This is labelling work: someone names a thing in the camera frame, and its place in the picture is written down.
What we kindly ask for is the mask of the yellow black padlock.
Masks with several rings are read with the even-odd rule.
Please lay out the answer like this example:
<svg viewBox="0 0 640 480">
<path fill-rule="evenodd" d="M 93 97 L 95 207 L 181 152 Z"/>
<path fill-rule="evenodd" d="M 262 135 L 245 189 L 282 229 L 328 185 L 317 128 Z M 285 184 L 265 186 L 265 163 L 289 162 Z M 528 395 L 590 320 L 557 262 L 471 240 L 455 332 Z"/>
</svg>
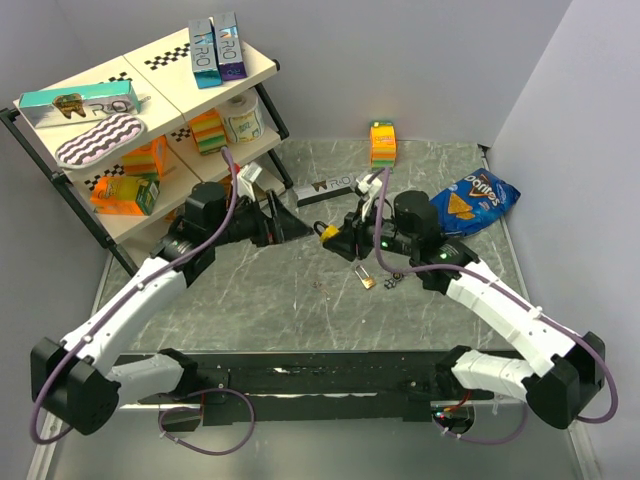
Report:
<svg viewBox="0 0 640 480">
<path fill-rule="evenodd" d="M 313 224 L 314 232 L 319 236 L 320 242 L 325 244 L 327 241 L 340 233 L 340 228 L 333 224 L 326 224 L 323 221 L 316 221 Z"/>
</svg>

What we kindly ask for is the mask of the small brass padlock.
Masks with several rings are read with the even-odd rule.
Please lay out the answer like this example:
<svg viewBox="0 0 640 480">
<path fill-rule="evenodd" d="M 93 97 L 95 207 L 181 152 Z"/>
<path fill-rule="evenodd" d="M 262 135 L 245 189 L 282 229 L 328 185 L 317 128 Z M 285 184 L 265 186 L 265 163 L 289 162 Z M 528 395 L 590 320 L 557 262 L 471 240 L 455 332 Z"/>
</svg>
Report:
<svg viewBox="0 0 640 480">
<path fill-rule="evenodd" d="M 375 279 L 366 271 L 366 269 L 362 265 L 356 265 L 354 267 L 354 272 L 365 289 L 369 290 L 376 285 Z"/>
</svg>

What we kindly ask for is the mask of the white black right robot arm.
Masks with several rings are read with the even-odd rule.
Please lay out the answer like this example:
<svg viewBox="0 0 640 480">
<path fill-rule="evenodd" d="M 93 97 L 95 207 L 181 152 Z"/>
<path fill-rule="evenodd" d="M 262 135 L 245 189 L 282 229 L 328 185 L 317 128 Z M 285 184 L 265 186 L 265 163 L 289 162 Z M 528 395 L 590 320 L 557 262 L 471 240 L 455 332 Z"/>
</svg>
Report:
<svg viewBox="0 0 640 480">
<path fill-rule="evenodd" d="M 360 200 L 342 226 L 317 221 L 313 228 L 325 249 L 349 261 L 374 248 L 406 256 L 424 289 L 471 310 L 519 354 L 504 358 L 456 347 L 438 366 L 438 390 L 453 399 L 467 390 L 509 396 L 557 429 L 581 419 L 604 385 L 602 339 L 547 319 L 464 243 L 446 237 L 426 193 L 399 194 L 388 219 L 378 218 L 379 210 L 372 200 Z"/>
</svg>

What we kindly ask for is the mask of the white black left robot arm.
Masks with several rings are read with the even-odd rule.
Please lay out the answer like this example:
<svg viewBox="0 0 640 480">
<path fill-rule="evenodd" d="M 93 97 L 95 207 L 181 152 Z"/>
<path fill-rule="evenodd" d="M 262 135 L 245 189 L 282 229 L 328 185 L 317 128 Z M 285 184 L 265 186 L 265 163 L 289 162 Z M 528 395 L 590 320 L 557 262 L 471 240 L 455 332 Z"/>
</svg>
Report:
<svg viewBox="0 0 640 480">
<path fill-rule="evenodd" d="M 44 338 L 33 347 L 34 409 L 90 435 L 125 404 L 153 395 L 191 399 L 199 383 L 198 364 L 175 349 L 127 365 L 116 362 L 151 317 L 214 262 L 217 247 L 244 240 L 265 247 L 312 235 L 312 228 L 273 191 L 266 198 L 269 210 L 264 212 L 259 202 L 226 194 L 216 182 L 196 185 L 183 215 L 125 287 L 62 340 Z"/>
</svg>

